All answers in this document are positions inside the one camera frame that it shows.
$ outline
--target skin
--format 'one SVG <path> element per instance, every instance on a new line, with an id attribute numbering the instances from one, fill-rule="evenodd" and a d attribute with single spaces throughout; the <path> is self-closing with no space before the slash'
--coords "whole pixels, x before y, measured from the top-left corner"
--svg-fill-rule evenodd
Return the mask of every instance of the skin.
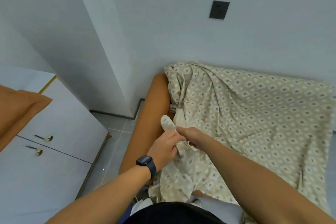
<path id="1" fill-rule="evenodd" d="M 153 158 L 158 171 L 175 157 L 175 144 L 188 140 L 209 156 L 237 202 L 257 223 L 336 224 L 335 220 L 267 168 L 196 128 L 176 129 L 178 132 L 164 132 L 147 154 Z M 109 184 L 74 201 L 47 224 L 116 223 L 150 177 L 147 167 L 135 166 Z"/>

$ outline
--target white cabinet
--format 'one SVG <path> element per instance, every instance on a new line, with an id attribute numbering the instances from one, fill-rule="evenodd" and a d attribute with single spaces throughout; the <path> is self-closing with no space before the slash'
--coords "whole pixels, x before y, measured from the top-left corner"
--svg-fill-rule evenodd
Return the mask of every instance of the white cabinet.
<path id="1" fill-rule="evenodd" d="M 52 102 L 20 131 L 19 136 L 93 163 L 107 130 L 58 79 L 43 95 L 53 99 Z M 52 140 L 37 136 L 52 136 Z"/>
<path id="2" fill-rule="evenodd" d="M 0 223 L 27 223 L 19 221 L 26 215 L 30 223 L 43 224 L 75 200 L 90 167 L 90 163 L 15 137 L 0 152 Z"/>

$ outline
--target black outlet panel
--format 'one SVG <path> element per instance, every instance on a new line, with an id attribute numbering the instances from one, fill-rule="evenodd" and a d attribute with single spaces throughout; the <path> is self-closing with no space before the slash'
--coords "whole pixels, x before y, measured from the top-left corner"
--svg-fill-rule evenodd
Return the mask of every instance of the black outlet panel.
<path id="1" fill-rule="evenodd" d="M 213 1 L 209 17 L 224 20 L 229 4 L 230 2 Z"/>

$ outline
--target gold handle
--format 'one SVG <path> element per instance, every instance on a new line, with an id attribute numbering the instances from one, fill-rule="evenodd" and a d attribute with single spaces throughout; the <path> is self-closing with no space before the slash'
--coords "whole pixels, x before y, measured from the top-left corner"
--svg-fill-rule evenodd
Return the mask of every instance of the gold handle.
<path id="1" fill-rule="evenodd" d="M 24 147 L 36 150 L 36 155 L 37 156 L 40 156 L 42 154 L 42 152 L 43 152 L 43 150 L 39 150 L 39 149 L 37 149 L 35 147 L 32 147 L 32 146 L 29 146 L 29 145 L 24 145 Z"/>
<path id="2" fill-rule="evenodd" d="M 46 141 L 46 142 L 50 142 L 54 138 L 53 136 L 48 136 L 47 138 L 43 138 L 43 137 L 35 135 L 35 134 L 33 136 L 36 136 L 36 137 L 38 137 L 38 138 L 40 138 L 40 139 L 42 139 L 43 141 Z"/>

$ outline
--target patterned blanket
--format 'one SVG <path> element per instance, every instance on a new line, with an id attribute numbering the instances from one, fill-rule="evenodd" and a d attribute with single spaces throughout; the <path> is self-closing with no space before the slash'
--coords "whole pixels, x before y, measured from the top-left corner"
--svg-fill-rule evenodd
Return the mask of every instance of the patterned blanket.
<path id="1" fill-rule="evenodd" d="M 325 166 L 335 106 L 333 86 L 197 63 L 172 64 L 165 73 L 176 125 L 200 129 L 276 173 L 330 213 Z M 200 190 L 237 204 L 204 152 L 184 142 L 177 148 L 174 161 L 155 177 L 150 197 L 157 202 L 186 202 Z M 243 221 L 253 223 L 246 215 Z"/>

